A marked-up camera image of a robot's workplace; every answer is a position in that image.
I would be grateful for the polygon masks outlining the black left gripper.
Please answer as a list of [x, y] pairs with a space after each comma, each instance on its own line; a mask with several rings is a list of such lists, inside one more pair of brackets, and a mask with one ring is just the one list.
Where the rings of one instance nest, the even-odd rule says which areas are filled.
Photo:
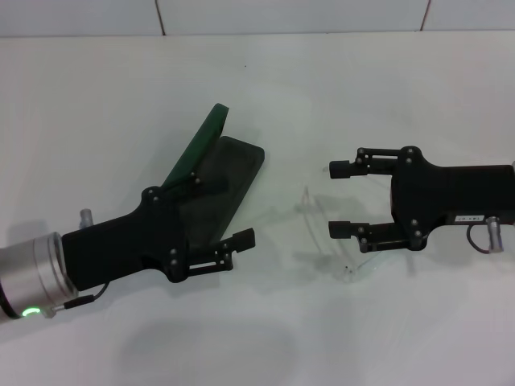
[[201, 248], [191, 248], [177, 199], [219, 195], [228, 190], [225, 176], [183, 179], [149, 187], [130, 214], [62, 236], [64, 261], [72, 284], [84, 291], [146, 269], [164, 273], [172, 283], [231, 271], [233, 254], [256, 245], [253, 228]]

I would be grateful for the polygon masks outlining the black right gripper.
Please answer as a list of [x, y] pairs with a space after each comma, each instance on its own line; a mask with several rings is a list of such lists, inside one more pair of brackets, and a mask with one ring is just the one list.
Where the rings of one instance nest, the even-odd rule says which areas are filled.
[[391, 209], [385, 224], [330, 221], [334, 240], [356, 237], [362, 253], [419, 251], [438, 227], [487, 226], [491, 251], [503, 249], [501, 226], [514, 224], [514, 167], [436, 166], [415, 146], [401, 150], [360, 147], [353, 162], [330, 161], [332, 179], [393, 175]]

